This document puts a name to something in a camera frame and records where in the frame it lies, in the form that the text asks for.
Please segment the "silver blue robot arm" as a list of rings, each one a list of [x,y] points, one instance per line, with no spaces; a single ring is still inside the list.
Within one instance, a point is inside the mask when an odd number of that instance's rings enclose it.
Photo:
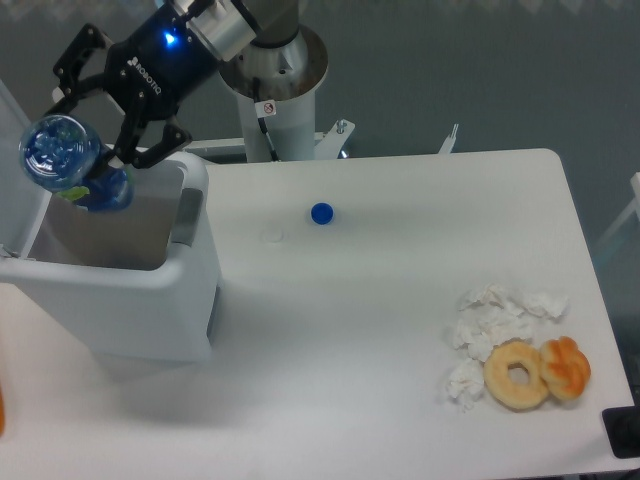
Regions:
[[[124,120],[92,172],[112,159],[151,168],[192,140],[176,120],[182,101],[297,10],[294,1],[165,1],[121,41],[87,23],[54,64],[62,97],[50,111],[69,114],[90,96],[108,95]]]

